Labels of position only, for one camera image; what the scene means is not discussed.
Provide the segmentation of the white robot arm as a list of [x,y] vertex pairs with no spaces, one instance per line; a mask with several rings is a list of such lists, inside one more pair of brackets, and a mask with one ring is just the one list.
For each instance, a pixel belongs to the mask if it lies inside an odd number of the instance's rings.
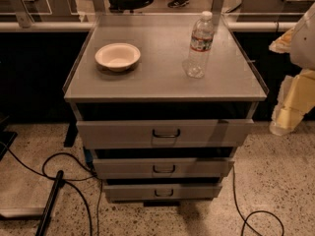
[[315,4],[269,49],[288,53],[290,62],[301,69],[294,77],[284,77],[272,114],[270,132],[283,136],[291,133],[315,107]]

